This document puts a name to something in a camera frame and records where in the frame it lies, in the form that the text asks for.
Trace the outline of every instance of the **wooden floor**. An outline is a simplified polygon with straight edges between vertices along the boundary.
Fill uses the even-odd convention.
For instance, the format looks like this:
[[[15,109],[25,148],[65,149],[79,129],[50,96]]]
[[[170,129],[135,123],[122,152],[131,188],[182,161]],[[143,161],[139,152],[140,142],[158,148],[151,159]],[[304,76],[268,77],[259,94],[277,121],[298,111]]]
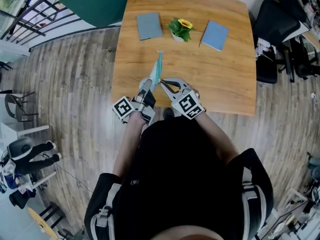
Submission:
[[[50,125],[33,137],[55,141],[63,155],[58,164],[91,191],[100,173],[112,171],[125,128],[112,112],[110,97],[119,30],[89,31],[38,46],[14,63],[14,70],[3,72],[0,83],[2,90],[36,92],[27,110],[39,116],[26,128]],[[320,156],[320,108],[310,97],[312,92],[320,97],[319,84],[320,77],[291,84],[283,73],[277,84],[257,84],[255,116],[209,114],[239,151],[255,148],[271,178],[276,206],[283,205],[290,187],[299,190],[308,181],[306,148]],[[160,114],[157,108],[157,119]],[[62,207],[69,222],[65,227],[75,232],[83,225],[91,193],[56,165],[44,172],[53,170],[57,175],[43,198]]]

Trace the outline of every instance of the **shoe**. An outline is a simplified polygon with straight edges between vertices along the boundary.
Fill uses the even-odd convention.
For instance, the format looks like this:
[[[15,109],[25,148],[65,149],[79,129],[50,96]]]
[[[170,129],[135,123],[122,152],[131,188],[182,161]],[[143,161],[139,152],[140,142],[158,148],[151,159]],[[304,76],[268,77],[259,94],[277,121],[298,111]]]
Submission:
[[[163,119],[167,120],[169,118],[174,118],[175,117],[175,113],[172,110],[172,108],[167,107],[164,111],[163,111]]]
[[[46,144],[49,143],[49,142],[52,144],[53,150],[57,149],[56,143],[52,142],[51,140],[47,140],[47,141],[46,141]]]
[[[51,159],[56,163],[56,162],[59,162],[60,159],[62,158],[62,155],[61,153],[56,153],[56,154],[53,154]]]

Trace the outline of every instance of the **yellow stool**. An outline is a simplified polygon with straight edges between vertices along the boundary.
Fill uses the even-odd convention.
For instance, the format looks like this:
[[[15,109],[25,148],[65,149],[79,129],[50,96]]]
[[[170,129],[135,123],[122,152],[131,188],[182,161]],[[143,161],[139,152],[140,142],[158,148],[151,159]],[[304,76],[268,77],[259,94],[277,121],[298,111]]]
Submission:
[[[52,211],[45,218],[42,218],[42,216],[45,215],[48,211],[50,211],[50,209],[52,209]],[[31,217],[34,219],[34,221],[38,224],[38,226],[41,228],[43,232],[46,232],[50,237],[54,239],[59,238],[57,234],[53,231],[53,228],[57,226],[63,218],[66,217],[65,213],[61,210],[59,206],[57,206],[54,202],[50,202],[50,206],[40,214],[36,213],[30,207],[28,208],[28,211]],[[59,218],[51,226],[49,226],[47,224],[47,220],[49,220],[54,214],[59,215]]]

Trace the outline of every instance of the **yellow flower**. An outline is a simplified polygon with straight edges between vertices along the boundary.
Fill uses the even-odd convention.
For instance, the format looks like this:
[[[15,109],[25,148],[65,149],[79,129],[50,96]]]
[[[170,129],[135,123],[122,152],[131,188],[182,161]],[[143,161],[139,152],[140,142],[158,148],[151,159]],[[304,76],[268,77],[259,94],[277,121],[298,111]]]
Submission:
[[[180,24],[182,26],[187,27],[188,29],[192,29],[192,27],[193,27],[191,22],[189,22],[183,18],[178,19],[178,22],[180,22]]]

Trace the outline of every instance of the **potted plant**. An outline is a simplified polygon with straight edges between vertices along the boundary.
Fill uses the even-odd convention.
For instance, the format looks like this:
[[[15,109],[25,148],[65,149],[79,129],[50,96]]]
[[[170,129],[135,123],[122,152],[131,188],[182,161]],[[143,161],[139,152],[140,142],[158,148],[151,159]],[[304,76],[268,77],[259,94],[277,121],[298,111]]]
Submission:
[[[174,17],[171,23],[167,25],[171,30],[174,40],[182,42],[188,42],[190,38],[190,31],[194,30],[191,22],[183,19]]]

